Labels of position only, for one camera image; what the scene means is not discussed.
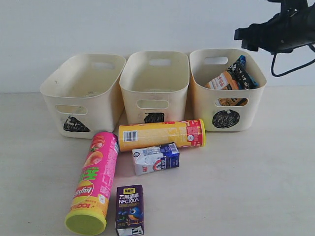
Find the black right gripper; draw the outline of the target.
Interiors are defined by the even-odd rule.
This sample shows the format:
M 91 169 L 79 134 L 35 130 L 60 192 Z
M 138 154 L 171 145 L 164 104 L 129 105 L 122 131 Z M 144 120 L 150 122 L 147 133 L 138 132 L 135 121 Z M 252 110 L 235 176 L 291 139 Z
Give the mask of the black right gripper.
M 267 22 L 236 29 L 234 40 L 242 41 L 241 47 L 249 51 L 290 52 L 290 47 L 285 43 L 289 33 L 287 23 L 288 18 L 274 16 Z

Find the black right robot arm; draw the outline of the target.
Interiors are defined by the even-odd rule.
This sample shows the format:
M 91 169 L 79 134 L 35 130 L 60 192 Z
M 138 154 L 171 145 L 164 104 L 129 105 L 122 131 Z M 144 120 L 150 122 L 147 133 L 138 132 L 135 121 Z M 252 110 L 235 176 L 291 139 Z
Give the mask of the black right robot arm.
M 315 43 L 315 6 L 306 0 L 277 0 L 281 10 L 264 23 L 253 23 L 238 28 L 234 40 L 242 42 L 243 49 L 270 54 L 288 54 L 294 49 Z

